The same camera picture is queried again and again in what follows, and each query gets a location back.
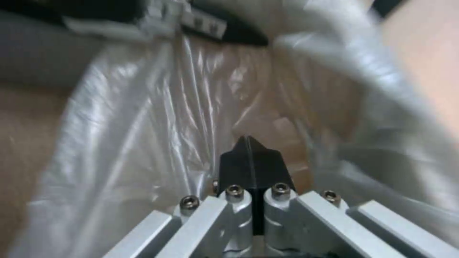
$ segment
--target clear plastic bag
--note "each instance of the clear plastic bag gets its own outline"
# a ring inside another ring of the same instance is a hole
[[[457,150],[352,0],[219,1],[268,48],[111,44],[70,99],[11,257],[101,257],[151,210],[206,196],[241,135],[300,193],[375,199],[459,246]]]

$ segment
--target silver metal link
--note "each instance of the silver metal link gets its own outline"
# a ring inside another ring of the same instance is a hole
[[[226,257],[246,257],[250,256],[252,253],[252,196],[248,191],[244,189],[242,190],[243,193],[240,194],[242,199],[238,202],[230,202],[233,207],[237,229],[224,250]],[[227,194],[228,191],[222,192],[219,199],[227,200]]]
[[[103,258],[155,257],[180,226],[177,217],[153,211]]]
[[[236,228],[232,206],[208,196],[156,257],[221,257]]]

